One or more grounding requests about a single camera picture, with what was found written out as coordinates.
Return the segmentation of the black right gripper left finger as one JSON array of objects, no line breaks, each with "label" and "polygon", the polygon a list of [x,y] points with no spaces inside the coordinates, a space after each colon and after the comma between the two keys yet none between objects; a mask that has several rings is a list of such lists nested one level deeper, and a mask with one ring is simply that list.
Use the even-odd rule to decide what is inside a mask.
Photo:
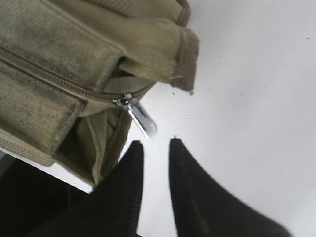
[{"label": "black right gripper left finger", "polygon": [[119,164],[87,196],[32,231],[31,237],[136,237],[144,149],[133,141]]}]

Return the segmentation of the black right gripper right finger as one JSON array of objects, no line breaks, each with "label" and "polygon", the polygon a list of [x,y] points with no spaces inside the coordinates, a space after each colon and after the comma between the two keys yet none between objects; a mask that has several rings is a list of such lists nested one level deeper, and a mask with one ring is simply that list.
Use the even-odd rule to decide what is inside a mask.
[{"label": "black right gripper right finger", "polygon": [[284,226],[218,184],[180,139],[169,145],[169,187],[179,237],[290,237]]}]

